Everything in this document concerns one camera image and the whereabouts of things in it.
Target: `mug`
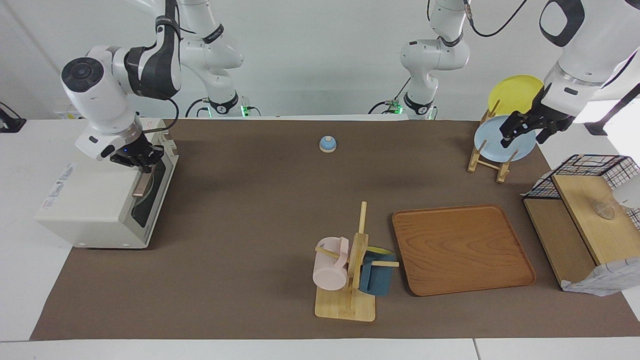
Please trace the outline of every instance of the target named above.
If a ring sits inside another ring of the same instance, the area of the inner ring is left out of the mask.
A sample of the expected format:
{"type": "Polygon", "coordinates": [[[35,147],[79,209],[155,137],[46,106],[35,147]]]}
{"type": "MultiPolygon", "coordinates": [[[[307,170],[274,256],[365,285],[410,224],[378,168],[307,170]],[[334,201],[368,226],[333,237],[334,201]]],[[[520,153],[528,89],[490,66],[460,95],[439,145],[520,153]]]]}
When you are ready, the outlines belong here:
{"type": "Polygon", "coordinates": [[[368,246],[364,260],[362,261],[362,272],[360,273],[360,286],[358,289],[363,293],[374,296],[384,296],[389,293],[393,268],[388,266],[372,266],[371,263],[374,260],[395,261],[396,255],[391,250],[368,246]]]}
{"type": "Polygon", "coordinates": [[[314,283],[318,288],[335,291],[347,285],[347,269],[345,264],[349,257],[349,240],[347,238],[329,237],[320,240],[317,245],[326,250],[340,254],[340,258],[334,259],[321,252],[316,252],[314,263],[314,283]]]}

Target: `mug handle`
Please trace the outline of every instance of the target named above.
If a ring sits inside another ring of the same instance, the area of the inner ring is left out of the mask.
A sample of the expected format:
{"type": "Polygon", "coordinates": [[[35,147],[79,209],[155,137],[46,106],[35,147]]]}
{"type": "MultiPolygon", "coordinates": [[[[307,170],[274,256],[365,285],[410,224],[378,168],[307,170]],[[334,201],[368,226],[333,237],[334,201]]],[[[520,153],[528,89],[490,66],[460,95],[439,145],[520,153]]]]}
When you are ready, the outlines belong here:
{"type": "Polygon", "coordinates": [[[349,257],[349,239],[340,238],[340,257],[333,264],[336,268],[342,268],[347,263],[347,258],[349,257]]]}

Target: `pink mug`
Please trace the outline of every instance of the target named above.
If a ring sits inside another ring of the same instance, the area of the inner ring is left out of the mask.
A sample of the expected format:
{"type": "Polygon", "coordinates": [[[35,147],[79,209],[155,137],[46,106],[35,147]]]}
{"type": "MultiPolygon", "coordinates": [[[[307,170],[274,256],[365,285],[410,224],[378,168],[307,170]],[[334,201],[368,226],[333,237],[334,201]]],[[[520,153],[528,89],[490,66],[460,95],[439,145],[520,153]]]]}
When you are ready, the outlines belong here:
{"type": "Polygon", "coordinates": [[[321,252],[316,252],[314,263],[314,283],[317,287],[335,291],[347,285],[347,269],[345,264],[349,257],[349,240],[347,238],[329,237],[320,240],[318,247],[340,254],[335,259],[321,252]]]}

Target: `green light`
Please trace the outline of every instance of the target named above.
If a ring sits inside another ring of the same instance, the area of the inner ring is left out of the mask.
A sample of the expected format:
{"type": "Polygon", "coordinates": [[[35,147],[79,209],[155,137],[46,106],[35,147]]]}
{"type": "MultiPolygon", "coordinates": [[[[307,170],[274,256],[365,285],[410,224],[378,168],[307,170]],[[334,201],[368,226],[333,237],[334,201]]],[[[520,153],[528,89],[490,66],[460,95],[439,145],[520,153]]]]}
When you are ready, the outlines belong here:
{"type": "Polygon", "coordinates": [[[391,107],[394,107],[394,114],[402,114],[402,105],[400,105],[400,102],[398,102],[397,100],[394,100],[391,102],[391,107]]]}

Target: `wooden tray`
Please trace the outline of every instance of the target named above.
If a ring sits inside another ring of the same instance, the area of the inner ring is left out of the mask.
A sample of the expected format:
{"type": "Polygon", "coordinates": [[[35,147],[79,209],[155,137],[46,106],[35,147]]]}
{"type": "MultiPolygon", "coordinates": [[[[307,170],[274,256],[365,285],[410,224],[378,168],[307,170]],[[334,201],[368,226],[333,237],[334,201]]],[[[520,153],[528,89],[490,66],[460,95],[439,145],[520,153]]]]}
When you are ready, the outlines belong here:
{"type": "Polygon", "coordinates": [[[530,285],[536,274],[495,205],[399,211],[396,238],[417,296],[530,285]]]}

